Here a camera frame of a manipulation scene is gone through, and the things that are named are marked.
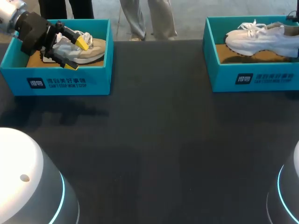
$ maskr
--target glowing blue ring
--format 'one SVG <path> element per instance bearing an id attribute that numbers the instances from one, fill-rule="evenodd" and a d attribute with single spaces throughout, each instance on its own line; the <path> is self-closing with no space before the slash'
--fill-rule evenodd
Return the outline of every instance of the glowing blue ring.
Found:
<path id="1" fill-rule="evenodd" d="M 281 200 L 281 202 L 282 202 L 282 204 L 283 204 L 285 210 L 289 213 L 289 215 L 292 217 L 292 219 L 293 219 L 296 223 L 299 224 L 299 221 L 292 215 L 292 213 L 290 212 L 290 210 L 287 208 L 287 206 L 286 206 L 284 200 L 282 199 L 281 193 L 280 193 L 279 179 L 280 179 L 280 173 L 281 173 L 281 171 L 282 171 L 282 168 L 280 169 L 280 172 L 279 172 L 279 174 L 278 174 L 278 180 L 277 180 L 278 194 L 279 194 L 280 200 Z"/>
<path id="2" fill-rule="evenodd" d="M 61 180 L 62 180 L 62 196 L 61 196 L 61 201 L 60 201 L 60 204 L 59 204 L 59 207 L 54 215 L 54 217 L 52 218 L 52 220 L 49 222 L 49 224 L 53 224 L 55 222 L 55 219 L 57 218 L 60 210 L 61 210 L 61 207 L 62 207 L 62 204 L 64 203 L 64 194 L 65 194 L 65 186 L 64 186 L 64 178 L 62 177 L 61 175 Z"/>

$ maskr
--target table surface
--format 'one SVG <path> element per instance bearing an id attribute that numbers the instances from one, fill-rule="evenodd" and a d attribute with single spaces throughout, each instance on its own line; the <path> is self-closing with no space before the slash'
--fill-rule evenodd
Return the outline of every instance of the table surface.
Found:
<path id="1" fill-rule="evenodd" d="M 293 92 L 212 93 L 200 40 L 115 42 L 110 96 L 14 98 L 0 77 L 0 126 L 40 144 L 83 224 L 266 224 L 298 111 Z"/>

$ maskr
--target teal box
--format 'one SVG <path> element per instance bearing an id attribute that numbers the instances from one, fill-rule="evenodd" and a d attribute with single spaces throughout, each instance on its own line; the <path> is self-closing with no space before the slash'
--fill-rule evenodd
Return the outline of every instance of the teal box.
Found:
<path id="1" fill-rule="evenodd" d="M 220 64 L 216 44 L 224 44 L 225 35 L 238 28 L 243 22 L 271 24 L 287 21 L 286 16 L 234 16 L 208 17 L 206 19 L 203 51 L 206 67 L 214 92 L 227 91 L 285 91 L 299 90 L 299 63 L 244 63 Z"/>
<path id="2" fill-rule="evenodd" d="M 113 63 L 113 34 L 110 20 L 61 20 L 73 30 L 106 40 L 103 66 L 26 68 L 29 56 L 20 51 L 21 41 L 9 44 L 0 71 L 15 96 L 108 95 Z"/>

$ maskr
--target shoe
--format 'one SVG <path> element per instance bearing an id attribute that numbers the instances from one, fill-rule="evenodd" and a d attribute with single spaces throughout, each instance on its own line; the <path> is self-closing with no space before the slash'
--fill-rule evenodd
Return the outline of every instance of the shoe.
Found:
<path id="1" fill-rule="evenodd" d="M 106 41 L 95 39 L 89 33 L 83 33 L 78 30 L 75 30 L 74 32 L 79 33 L 82 36 L 84 41 L 89 46 L 89 49 L 86 51 L 82 50 L 75 44 L 72 44 L 69 39 L 62 36 L 61 33 L 59 33 L 57 34 L 57 43 L 53 46 L 54 53 L 66 57 L 77 64 L 92 63 L 104 56 Z M 43 62 L 54 63 L 54 61 L 46 57 L 43 57 Z"/>
<path id="2" fill-rule="evenodd" d="M 298 57 L 299 27 L 280 22 L 267 26 L 254 20 L 253 23 L 242 23 L 238 30 L 227 33 L 225 43 L 232 51 L 245 56 L 270 50 L 277 55 Z"/>
<path id="3" fill-rule="evenodd" d="M 130 39 L 129 39 L 129 41 L 144 41 L 145 40 L 145 36 L 144 36 L 143 39 L 141 39 L 138 35 L 132 34 L 131 37 L 130 37 Z"/>

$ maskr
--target person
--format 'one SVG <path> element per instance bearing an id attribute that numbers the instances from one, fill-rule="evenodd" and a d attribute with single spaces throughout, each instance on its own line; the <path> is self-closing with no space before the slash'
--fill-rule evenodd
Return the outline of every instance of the person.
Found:
<path id="1" fill-rule="evenodd" d="M 75 19 L 94 19 L 92 0 L 69 0 Z M 47 20 L 67 19 L 65 0 L 38 0 L 41 16 Z"/>
<path id="2" fill-rule="evenodd" d="M 131 41 L 145 38 L 145 22 L 139 0 L 120 0 L 122 10 L 131 27 Z M 148 0 L 154 37 L 157 40 L 173 40 L 177 36 L 170 0 Z"/>

